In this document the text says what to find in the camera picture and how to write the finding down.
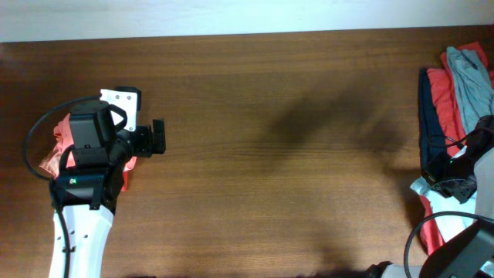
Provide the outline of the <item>light grey-blue t-shirt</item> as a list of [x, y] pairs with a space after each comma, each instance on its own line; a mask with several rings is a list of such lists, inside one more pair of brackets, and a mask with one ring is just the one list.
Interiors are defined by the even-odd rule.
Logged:
[[493, 115], [493, 88], [489, 73], [474, 50], [446, 50], [452, 73], [455, 97], [464, 131], [475, 129], [479, 119]]

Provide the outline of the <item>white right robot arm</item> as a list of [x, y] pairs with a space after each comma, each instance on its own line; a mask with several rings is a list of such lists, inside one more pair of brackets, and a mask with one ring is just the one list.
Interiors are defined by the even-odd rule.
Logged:
[[[404, 264], [382, 262], [370, 266], [366, 277], [492, 277], [486, 264], [493, 264], [493, 116], [479, 119], [463, 139], [458, 157], [440, 152], [422, 170], [428, 188], [441, 197], [465, 204], [477, 195], [473, 213], [436, 212], [424, 218], [410, 233], [404, 248]], [[410, 269], [411, 241], [427, 222], [440, 217], [462, 217], [473, 223], [436, 249], [419, 268]]]

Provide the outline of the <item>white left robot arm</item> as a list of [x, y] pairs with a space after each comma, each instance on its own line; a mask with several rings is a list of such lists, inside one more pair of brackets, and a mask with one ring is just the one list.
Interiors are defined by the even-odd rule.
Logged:
[[55, 209], [51, 277], [100, 276], [125, 165], [166, 150], [162, 119], [132, 131], [127, 122], [125, 110], [103, 100], [82, 102], [69, 113], [73, 143], [49, 182]]

